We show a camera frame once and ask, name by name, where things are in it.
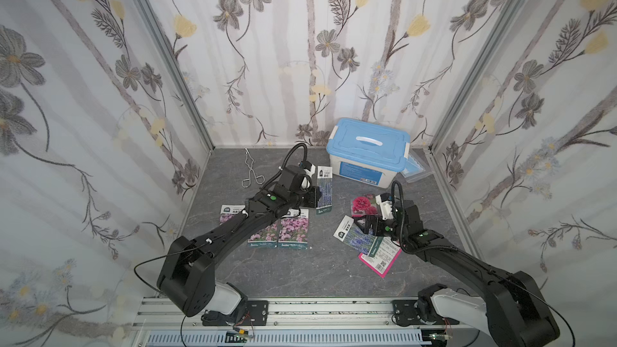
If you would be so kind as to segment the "lavender seed packet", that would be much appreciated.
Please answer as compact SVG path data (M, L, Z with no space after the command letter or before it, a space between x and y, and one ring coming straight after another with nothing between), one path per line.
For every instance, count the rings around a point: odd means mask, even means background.
M317 203L316 213L323 215L332 210L333 199L333 168L330 166L319 166L317 168L317 186L321 192L321 197Z
M350 216L344 216L340 221L334 231L334 238L370 257L373 257L379 248L379 239L364 234Z

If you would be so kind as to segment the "pink phlox seed packet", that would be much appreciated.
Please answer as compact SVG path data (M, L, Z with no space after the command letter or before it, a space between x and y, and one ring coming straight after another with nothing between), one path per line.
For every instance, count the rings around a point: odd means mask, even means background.
M292 210L280 220L278 247L308 249L309 209Z

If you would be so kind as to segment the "white cosmos seed packet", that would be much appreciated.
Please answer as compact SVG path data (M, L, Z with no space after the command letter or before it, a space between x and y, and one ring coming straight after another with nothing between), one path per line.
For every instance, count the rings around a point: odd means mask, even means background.
M256 234L253 234L247 241L247 245L249 247L276 248L278 245L279 233L278 223L273 223Z

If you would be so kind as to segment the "pink back seed packet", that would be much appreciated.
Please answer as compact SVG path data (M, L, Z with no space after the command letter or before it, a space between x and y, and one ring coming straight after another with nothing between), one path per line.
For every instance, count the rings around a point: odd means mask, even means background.
M380 277L385 278L392 264L401 253L402 250L397 243L393 243L389 238L385 238L377 248L374 256L360 254L358 258Z

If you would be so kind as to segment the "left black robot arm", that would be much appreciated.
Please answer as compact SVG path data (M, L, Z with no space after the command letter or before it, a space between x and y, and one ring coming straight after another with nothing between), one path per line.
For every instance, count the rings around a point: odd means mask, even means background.
M228 221L194 238L180 236L163 258L156 288L185 316L204 311L243 319L247 297L232 284L222 284L215 272L225 258L257 232L273 225L321 197L313 185L308 146L292 147L277 173Z

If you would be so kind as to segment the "purple flower seed packet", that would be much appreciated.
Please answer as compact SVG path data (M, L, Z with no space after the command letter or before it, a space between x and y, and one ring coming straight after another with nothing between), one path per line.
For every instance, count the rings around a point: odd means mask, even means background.
M244 210L244 205L222 205L219 214L219 224L222 225Z

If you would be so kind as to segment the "hollyhock pink flower packet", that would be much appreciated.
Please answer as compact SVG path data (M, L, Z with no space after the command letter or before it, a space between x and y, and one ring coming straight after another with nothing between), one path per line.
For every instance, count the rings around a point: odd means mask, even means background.
M358 218L365 215L377 215L380 213L379 205L374 194L365 194L356 197L351 203L351 217Z

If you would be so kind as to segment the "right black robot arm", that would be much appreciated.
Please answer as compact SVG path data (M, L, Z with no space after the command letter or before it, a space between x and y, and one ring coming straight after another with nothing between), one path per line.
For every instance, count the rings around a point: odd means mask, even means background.
M408 326L413 317L426 325L453 319L489 335L499 346L545 346L559 338L557 312L533 277L485 263L425 228L419 208L403 197L400 182L373 199L355 199L352 218L364 234L390 239L404 254L445 270L474 292L464 295L433 284L419 291L412 310L398 311L397 325Z

